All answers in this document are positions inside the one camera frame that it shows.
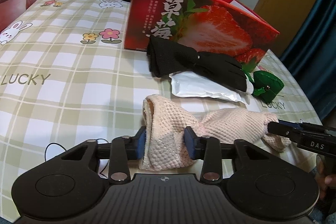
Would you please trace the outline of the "person's right hand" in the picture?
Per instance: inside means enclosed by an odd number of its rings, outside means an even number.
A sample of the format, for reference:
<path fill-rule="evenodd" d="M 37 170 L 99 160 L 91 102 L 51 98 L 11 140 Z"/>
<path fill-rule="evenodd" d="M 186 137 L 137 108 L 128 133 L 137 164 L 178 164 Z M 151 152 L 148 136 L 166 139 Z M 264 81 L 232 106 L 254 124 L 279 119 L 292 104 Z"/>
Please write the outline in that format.
<path fill-rule="evenodd" d="M 324 165 L 319 155 L 316 157 L 316 168 L 317 173 L 315 175 L 315 180 L 319 186 L 319 199 L 323 200 L 327 188 L 335 188 L 335 174 L 326 175 L 324 173 Z"/>

